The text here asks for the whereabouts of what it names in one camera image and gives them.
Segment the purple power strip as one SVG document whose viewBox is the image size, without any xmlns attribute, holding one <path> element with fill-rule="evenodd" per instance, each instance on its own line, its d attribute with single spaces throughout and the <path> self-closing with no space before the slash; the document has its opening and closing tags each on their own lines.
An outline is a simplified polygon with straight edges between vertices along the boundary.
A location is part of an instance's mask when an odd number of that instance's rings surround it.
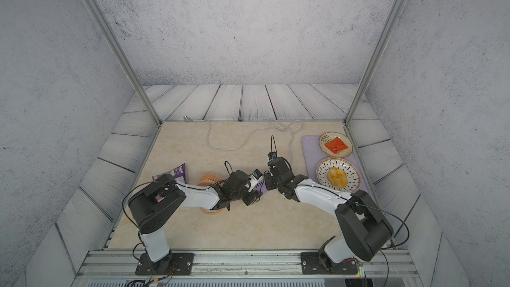
<svg viewBox="0 0 510 287">
<path fill-rule="evenodd" d="M 266 193 L 268 191 L 267 187 L 266 187 L 266 182 L 264 180 L 262 180 L 261 182 L 258 182 L 258 184 L 255 186 L 254 190 L 259 191 L 261 194 Z"/>
</svg>

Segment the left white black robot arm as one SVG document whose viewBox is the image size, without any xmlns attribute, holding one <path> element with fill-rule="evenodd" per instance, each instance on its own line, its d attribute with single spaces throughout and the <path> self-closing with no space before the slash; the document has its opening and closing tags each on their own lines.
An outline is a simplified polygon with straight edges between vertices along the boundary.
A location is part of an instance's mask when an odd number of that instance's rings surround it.
<svg viewBox="0 0 510 287">
<path fill-rule="evenodd" d="M 163 226 L 178 209 L 229 210 L 234 201 L 249 206 L 260 197 L 255 187 L 263 180 L 263 174 L 255 170 L 252 174 L 234 171 L 227 179 L 204 187 L 178 182 L 171 174 L 140 185 L 140 190 L 127 199 L 131 221 L 146 251 L 139 263 L 153 265 L 171 258 Z"/>
</svg>

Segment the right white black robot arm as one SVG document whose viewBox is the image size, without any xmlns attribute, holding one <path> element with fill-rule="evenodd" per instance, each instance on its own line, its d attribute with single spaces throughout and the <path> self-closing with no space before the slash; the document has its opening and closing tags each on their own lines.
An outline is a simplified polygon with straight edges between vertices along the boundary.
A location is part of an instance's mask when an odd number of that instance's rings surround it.
<svg viewBox="0 0 510 287">
<path fill-rule="evenodd" d="M 274 151 L 268 154 L 268 167 L 267 189 L 277 189 L 286 199 L 312 205 L 337 219 L 341 235 L 318 250 L 318 261 L 326 271 L 351 260 L 372 260 L 394 235 L 387 216 L 399 218 L 380 209 L 367 192 L 341 192 L 295 175 L 288 160 Z"/>
</svg>

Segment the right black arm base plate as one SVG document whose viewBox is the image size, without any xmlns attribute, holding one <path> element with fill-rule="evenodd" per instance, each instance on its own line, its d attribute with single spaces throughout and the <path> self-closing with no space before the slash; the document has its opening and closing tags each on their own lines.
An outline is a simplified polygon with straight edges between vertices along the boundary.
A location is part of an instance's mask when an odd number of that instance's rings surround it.
<svg viewBox="0 0 510 287">
<path fill-rule="evenodd" d="M 302 252 L 300 258 L 303 275 L 359 274 L 359 264 L 356 259 L 345 259 L 335 263 L 325 252 Z"/>
</svg>

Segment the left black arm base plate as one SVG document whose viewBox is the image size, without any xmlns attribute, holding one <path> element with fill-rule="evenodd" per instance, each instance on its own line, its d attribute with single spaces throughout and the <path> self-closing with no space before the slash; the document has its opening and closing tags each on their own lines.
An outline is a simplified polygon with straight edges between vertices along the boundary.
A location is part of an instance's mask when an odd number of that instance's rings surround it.
<svg viewBox="0 0 510 287">
<path fill-rule="evenodd" d="M 152 262 L 147 253 L 140 256 L 136 276 L 189 276 L 193 267 L 194 253 L 170 253 L 157 262 Z"/>
</svg>

